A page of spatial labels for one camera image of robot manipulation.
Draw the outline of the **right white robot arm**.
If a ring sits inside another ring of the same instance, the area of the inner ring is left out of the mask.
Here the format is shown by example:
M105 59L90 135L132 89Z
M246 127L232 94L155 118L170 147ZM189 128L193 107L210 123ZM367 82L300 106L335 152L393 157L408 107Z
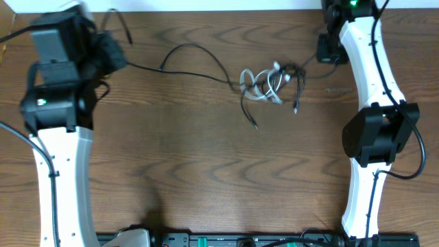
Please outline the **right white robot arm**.
M318 40L318 61L350 64L358 112L342 130L342 146L351 163L348 202L342 216L345 246L392 246L401 237L379 235L378 214L387 176L411 180L425 166L425 146L416 122L420 109L407 103L388 61L382 39L384 7L375 1L322 2L327 32ZM392 164L411 135L420 144L420 165L412 175L392 172Z

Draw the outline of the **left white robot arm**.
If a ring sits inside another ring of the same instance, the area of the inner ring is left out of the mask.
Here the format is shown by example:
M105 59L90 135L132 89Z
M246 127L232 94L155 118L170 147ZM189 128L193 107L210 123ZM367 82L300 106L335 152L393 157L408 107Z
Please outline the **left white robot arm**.
M98 246L89 189L96 89L127 60L81 1L39 16L31 36L38 60L29 68L20 107L34 145L40 244Z

